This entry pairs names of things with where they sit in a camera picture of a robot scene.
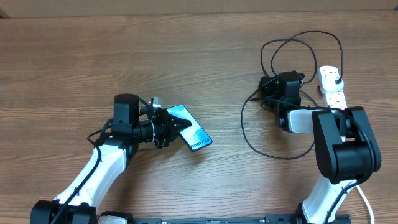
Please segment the Samsung Galaxy smartphone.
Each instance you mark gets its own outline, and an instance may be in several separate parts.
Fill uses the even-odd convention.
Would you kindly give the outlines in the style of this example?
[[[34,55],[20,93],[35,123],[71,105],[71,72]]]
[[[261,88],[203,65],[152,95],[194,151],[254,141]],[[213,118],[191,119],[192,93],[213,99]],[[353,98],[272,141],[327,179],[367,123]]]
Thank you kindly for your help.
[[[186,119],[191,122],[191,126],[180,131],[181,138],[185,141],[186,145],[193,152],[207,147],[213,143],[213,140],[200,126],[196,119],[192,116],[189,110],[184,105],[177,105],[167,108],[167,112],[175,117]]]

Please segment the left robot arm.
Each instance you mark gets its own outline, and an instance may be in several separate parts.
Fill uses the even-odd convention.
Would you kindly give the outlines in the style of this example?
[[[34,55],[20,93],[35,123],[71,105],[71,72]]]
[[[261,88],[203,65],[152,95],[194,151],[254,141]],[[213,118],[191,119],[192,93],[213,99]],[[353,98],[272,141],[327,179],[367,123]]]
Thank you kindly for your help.
[[[129,93],[114,97],[113,117],[91,140],[93,153],[76,179],[54,200],[39,200],[30,213],[31,223],[133,223],[133,215],[106,212],[97,215],[104,196],[124,172],[140,143],[167,147],[181,131],[192,126],[189,119],[147,104]]]

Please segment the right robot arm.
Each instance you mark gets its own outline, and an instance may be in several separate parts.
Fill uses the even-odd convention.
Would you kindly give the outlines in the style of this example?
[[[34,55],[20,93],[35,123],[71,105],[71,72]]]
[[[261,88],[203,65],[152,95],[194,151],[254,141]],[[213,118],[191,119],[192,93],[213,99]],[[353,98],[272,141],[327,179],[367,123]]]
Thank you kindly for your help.
[[[381,166],[381,153],[362,107],[304,107],[299,95],[304,75],[295,70],[259,83],[263,100],[286,132],[313,135],[320,171],[310,195],[298,206],[289,223],[350,223],[337,210],[350,191],[367,181]]]

